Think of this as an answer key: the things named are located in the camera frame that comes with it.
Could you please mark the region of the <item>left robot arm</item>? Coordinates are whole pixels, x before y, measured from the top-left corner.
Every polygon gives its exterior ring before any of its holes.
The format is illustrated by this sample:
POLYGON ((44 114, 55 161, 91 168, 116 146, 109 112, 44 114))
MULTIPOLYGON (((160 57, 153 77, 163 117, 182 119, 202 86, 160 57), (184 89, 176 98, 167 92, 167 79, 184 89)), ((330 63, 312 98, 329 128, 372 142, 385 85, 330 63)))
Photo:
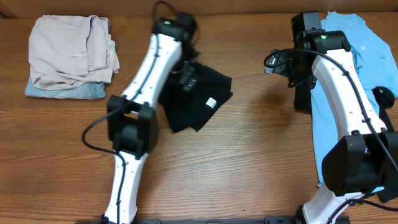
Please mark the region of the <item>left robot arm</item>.
POLYGON ((108 137, 115 152, 113 188, 102 223, 134 223, 144 163, 159 138, 155 107, 172 70, 194 56, 197 29, 193 15, 154 22, 146 56, 133 81, 107 105, 108 137))

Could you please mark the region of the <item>black t-shirt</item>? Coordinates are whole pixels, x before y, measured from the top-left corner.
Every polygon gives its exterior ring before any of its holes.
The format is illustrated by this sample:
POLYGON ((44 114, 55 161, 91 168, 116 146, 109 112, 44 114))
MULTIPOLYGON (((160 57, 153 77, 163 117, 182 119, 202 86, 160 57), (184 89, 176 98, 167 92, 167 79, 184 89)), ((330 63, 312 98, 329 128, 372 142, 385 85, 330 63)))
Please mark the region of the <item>black t-shirt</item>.
POLYGON ((220 106, 233 96, 232 78, 198 62, 189 63, 188 67, 193 69, 187 85, 189 90, 170 79, 158 99, 175 133, 187 127, 201 130, 220 106))

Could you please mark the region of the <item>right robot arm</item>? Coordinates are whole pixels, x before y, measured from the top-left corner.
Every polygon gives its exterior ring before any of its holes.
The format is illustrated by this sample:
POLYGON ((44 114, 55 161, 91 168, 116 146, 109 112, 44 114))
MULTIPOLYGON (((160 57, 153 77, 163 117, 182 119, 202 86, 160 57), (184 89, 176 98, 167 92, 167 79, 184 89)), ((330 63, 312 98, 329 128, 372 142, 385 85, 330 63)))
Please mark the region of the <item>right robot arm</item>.
POLYGON ((397 133, 373 110, 356 73, 342 31, 327 32, 316 11, 291 20, 294 47, 273 50, 267 74, 288 78, 288 86, 319 83, 333 112, 338 141, 322 159, 323 183, 293 216, 266 217, 266 223, 348 223, 343 211, 367 204, 380 187, 397 177, 397 133))

